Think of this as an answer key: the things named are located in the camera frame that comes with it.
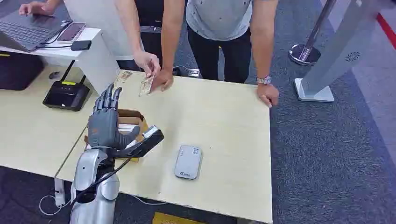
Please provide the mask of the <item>person's left hand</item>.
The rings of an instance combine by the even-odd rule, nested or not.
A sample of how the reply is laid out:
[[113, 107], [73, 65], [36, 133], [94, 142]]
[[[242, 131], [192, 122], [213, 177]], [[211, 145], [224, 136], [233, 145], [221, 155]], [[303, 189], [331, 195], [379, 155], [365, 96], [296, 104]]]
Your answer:
[[279, 91], [272, 84], [258, 84], [257, 97], [268, 107], [271, 108], [278, 104]]

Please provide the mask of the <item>person's hand holding card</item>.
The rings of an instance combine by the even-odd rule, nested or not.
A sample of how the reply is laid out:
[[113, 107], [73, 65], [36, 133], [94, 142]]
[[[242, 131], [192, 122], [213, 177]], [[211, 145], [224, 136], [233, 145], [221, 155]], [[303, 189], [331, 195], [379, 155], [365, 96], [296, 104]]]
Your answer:
[[145, 51], [137, 51], [134, 53], [135, 63], [143, 69], [146, 77], [155, 76], [160, 70], [160, 61], [154, 54]]

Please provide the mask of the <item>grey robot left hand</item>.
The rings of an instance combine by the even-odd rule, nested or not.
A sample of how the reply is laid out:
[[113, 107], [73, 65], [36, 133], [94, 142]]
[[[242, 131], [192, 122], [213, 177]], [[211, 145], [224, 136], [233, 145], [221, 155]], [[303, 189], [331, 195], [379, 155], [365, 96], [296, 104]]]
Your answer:
[[122, 88], [110, 84], [95, 100], [92, 115], [88, 119], [88, 143], [91, 147], [125, 149], [140, 133], [135, 126], [127, 134], [119, 132], [118, 102]]

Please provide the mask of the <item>person's hand at laptop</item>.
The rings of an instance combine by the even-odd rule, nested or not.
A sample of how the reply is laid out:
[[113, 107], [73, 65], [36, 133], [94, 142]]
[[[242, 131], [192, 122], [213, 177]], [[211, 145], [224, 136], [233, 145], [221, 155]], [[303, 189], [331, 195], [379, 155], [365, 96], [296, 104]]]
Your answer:
[[18, 12], [19, 15], [31, 15], [31, 14], [41, 14], [41, 15], [52, 15], [58, 6], [59, 1], [48, 0], [46, 2], [32, 1], [30, 3], [21, 4]]

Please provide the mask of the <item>person's right hand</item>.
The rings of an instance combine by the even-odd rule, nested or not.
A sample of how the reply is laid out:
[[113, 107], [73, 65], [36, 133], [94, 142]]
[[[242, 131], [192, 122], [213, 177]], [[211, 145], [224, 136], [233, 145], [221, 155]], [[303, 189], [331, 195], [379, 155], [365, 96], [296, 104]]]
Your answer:
[[173, 84], [173, 73], [172, 69], [162, 69], [159, 71], [153, 79], [150, 92], [154, 92], [156, 90], [166, 91]]

